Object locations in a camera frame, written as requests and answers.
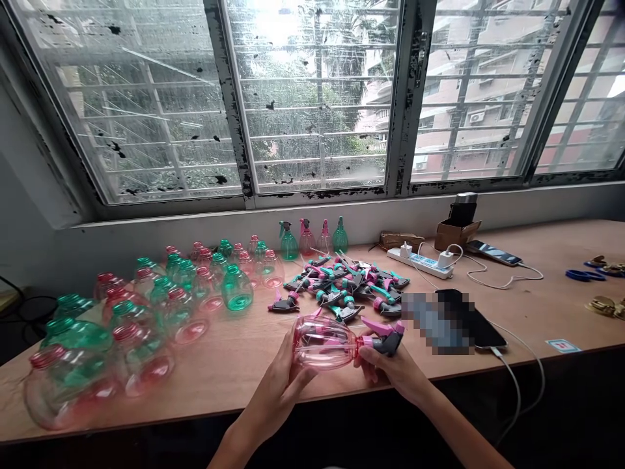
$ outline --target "sticker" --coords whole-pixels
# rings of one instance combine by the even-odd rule
[[[553,341],[545,341],[545,342],[551,345],[560,353],[581,352],[581,348],[576,347],[575,345],[571,344],[571,342],[565,341],[564,339],[556,339]]]

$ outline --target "smartphone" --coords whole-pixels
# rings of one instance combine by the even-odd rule
[[[506,251],[502,251],[501,249],[497,249],[490,244],[486,244],[485,242],[481,242],[478,240],[468,242],[467,251],[476,254],[483,254],[487,257],[490,257],[494,261],[506,264],[510,267],[515,267],[519,265],[523,260],[520,257],[507,253]]]
[[[505,348],[506,339],[482,316],[473,303],[465,302],[462,293],[456,289],[437,290],[438,302],[445,304],[450,316],[459,322],[458,327],[474,340],[477,348]]]

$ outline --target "window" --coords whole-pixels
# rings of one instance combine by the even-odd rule
[[[436,94],[441,89],[441,81],[437,79],[428,78],[425,81],[425,86],[423,87],[423,97],[427,98],[428,96],[432,96]]]
[[[446,44],[449,40],[449,26],[444,26],[432,35],[433,44]]]
[[[434,116],[423,117],[419,119],[419,128],[433,128],[434,127]]]
[[[618,2],[33,5],[0,10],[7,76],[103,220],[625,174]]]

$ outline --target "pink spray bottle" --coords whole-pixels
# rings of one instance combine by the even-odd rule
[[[305,218],[299,219],[299,252],[306,257],[314,255],[313,249],[316,245],[314,243],[314,236],[309,229],[310,221]]]

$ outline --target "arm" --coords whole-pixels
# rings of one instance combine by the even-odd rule
[[[467,469],[512,468],[458,409],[423,374],[408,351],[400,345],[393,358],[373,348],[361,347],[354,366],[377,382],[375,368],[389,377],[391,384],[430,419],[460,462]]]
[[[243,469],[254,451],[286,421],[306,385],[316,376],[312,369],[292,365],[292,328],[267,368],[247,407],[226,430],[208,469]]]

